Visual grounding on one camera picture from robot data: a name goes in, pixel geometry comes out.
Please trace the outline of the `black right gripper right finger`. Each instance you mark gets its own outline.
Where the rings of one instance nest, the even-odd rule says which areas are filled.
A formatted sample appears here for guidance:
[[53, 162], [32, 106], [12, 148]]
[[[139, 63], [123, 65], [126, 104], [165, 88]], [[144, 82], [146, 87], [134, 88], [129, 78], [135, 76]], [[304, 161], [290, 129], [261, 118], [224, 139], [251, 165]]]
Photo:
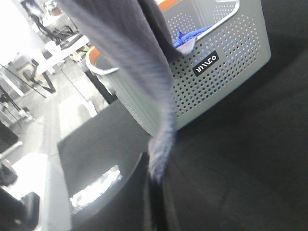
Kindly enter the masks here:
[[168, 170], [161, 181], [150, 180], [150, 208], [153, 231], [180, 231]]

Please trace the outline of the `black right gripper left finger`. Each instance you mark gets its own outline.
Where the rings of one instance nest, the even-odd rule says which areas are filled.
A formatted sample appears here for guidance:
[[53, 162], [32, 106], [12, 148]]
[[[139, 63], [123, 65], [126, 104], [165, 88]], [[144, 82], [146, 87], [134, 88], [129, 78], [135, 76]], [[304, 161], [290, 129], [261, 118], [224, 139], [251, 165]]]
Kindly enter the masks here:
[[142, 153], [129, 176], [118, 181], [72, 217], [72, 230], [144, 230], [144, 192], [147, 191], [147, 167], [148, 155]]

